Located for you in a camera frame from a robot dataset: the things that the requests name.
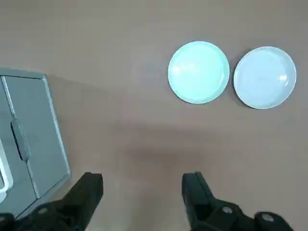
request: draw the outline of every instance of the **cabinet handle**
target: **cabinet handle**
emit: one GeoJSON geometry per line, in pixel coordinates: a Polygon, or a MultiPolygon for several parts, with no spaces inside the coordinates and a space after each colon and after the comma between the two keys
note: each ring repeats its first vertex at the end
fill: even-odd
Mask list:
{"type": "Polygon", "coordinates": [[[23,126],[17,118],[11,121],[11,129],[14,135],[15,143],[22,161],[27,162],[29,159],[29,148],[26,137],[23,132],[23,126]]]}
{"type": "Polygon", "coordinates": [[[10,166],[6,158],[6,154],[1,139],[0,139],[0,171],[4,183],[3,188],[0,189],[0,193],[5,193],[9,188],[13,186],[13,177],[11,174],[10,166]]]}

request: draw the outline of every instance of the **small metal cabinet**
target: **small metal cabinet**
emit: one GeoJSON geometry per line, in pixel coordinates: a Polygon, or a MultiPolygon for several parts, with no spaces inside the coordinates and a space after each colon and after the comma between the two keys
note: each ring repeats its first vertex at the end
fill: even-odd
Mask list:
{"type": "Polygon", "coordinates": [[[22,217],[71,173],[46,76],[6,68],[0,76],[0,213],[22,217]]]}

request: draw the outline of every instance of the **light blue plate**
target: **light blue plate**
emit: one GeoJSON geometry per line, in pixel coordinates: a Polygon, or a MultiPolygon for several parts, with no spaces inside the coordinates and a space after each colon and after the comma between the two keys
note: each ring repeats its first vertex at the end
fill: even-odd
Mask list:
{"type": "Polygon", "coordinates": [[[225,54],[209,42],[191,42],[179,48],[168,68],[174,93],[189,103],[207,103],[217,98],[229,80],[225,54]]]}
{"type": "Polygon", "coordinates": [[[268,109],[285,101],[296,82],[291,57],[276,47],[259,47],[247,53],[234,72],[234,88],[248,106],[268,109]]]}

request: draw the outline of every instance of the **plate rim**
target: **plate rim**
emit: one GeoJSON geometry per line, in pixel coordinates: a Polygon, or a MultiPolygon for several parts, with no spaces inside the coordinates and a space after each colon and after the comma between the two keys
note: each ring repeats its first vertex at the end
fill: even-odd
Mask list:
{"type": "Polygon", "coordinates": [[[173,55],[172,55],[172,57],[171,57],[171,59],[170,59],[170,61],[169,61],[167,76],[168,76],[168,83],[169,83],[169,86],[170,86],[171,90],[173,91],[173,93],[174,93],[179,99],[183,100],[183,101],[186,102],[186,103],[192,103],[192,104],[205,104],[205,103],[209,103],[209,102],[215,100],[216,98],[218,98],[218,97],[223,93],[223,91],[226,89],[226,87],[227,87],[227,85],[228,85],[228,82],[229,82],[229,79],[230,79],[230,64],[229,64],[229,60],[228,60],[226,54],[225,54],[218,46],[216,46],[215,44],[213,44],[213,43],[211,43],[211,42],[207,42],[207,41],[192,41],[192,42],[188,42],[188,43],[184,44],[183,46],[181,46],[180,48],[178,48],[178,49],[173,53],[173,55]],[[171,64],[173,63],[173,60],[174,60],[175,55],[176,55],[177,53],[179,53],[179,52],[183,49],[183,47],[185,47],[185,46],[187,46],[187,45],[189,45],[189,44],[192,44],[192,43],[202,43],[202,44],[207,45],[207,46],[210,45],[211,47],[214,47],[216,51],[220,51],[221,54],[223,54],[223,57],[224,57],[224,59],[225,59],[225,61],[226,61],[227,70],[228,70],[228,72],[226,73],[226,74],[227,74],[227,77],[225,77],[225,78],[226,78],[226,80],[225,80],[225,81],[226,81],[226,84],[225,84],[224,86],[222,86],[222,84],[220,84],[220,86],[222,86],[222,87],[221,87],[221,88],[218,88],[218,90],[216,91],[216,92],[219,92],[219,93],[218,93],[217,95],[212,94],[211,96],[215,95],[215,97],[214,97],[213,99],[205,100],[205,101],[198,102],[198,103],[192,102],[192,101],[186,100],[185,98],[180,97],[180,96],[174,91],[174,89],[173,89],[173,87],[172,87],[172,84],[170,83],[170,75],[169,75],[170,66],[171,66],[171,64]]]}
{"type": "Polygon", "coordinates": [[[277,106],[281,105],[284,101],[286,101],[286,99],[289,98],[289,96],[291,95],[291,93],[292,93],[293,90],[294,90],[294,87],[295,87],[295,84],[296,84],[296,80],[297,80],[296,65],[295,65],[295,62],[294,62],[294,60],[292,59],[292,57],[291,57],[286,51],[284,51],[284,50],[282,50],[282,49],[280,49],[280,48],[278,48],[278,47],[273,47],[273,46],[262,46],[262,47],[256,47],[256,48],[251,49],[250,51],[248,51],[248,52],[239,60],[239,62],[238,62],[237,65],[236,65],[236,68],[235,68],[235,70],[234,70],[234,74],[233,74],[233,87],[234,87],[234,90],[235,90],[235,92],[236,92],[237,97],[238,97],[245,105],[247,105],[247,106],[249,106],[249,107],[251,107],[251,108],[254,108],[254,109],[265,110],[265,109],[271,109],[271,108],[277,107],[277,106]],[[238,90],[237,90],[237,88],[236,88],[236,85],[235,85],[235,77],[236,77],[236,73],[238,73],[239,65],[243,62],[243,60],[244,60],[248,55],[250,55],[251,53],[253,53],[253,52],[257,51],[257,50],[262,50],[262,49],[264,49],[264,48],[270,48],[270,49],[282,51],[283,54],[291,61],[292,65],[294,66],[294,70],[295,70],[295,79],[294,79],[294,83],[293,83],[293,85],[292,85],[292,88],[291,88],[290,92],[287,94],[287,96],[286,96],[282,101],[280,101],[279,103],[277,103],[277,104],[275,104],[275,105],[273,105],[273,106],[271,106],[271,107],[256,107],[256,106],[253,106],[253,105],[251,105],[251,104],[249,104],[249,103],[244,102],[244,100],[240,97],[239,92],[238,92],[238,90]]]}

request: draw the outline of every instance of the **white plate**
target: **white plate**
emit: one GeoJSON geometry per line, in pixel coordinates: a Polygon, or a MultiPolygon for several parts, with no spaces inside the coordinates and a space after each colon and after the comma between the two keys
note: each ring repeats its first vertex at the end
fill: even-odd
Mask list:
{"type": "Polygon", "coordinates": [[[217,98],[229,80],[229,63],[214,44],[197,41],[179,48],[168,68],[171,89],[189,103],[207,103],[217,98]]]}
{"type": "Polygon", "coordinates": [[[234,72],[234,88],[248,106],[268,109],[285,101],[296,82],[291,57],[276,47],[259,47],[247,53],[234,72]]]}

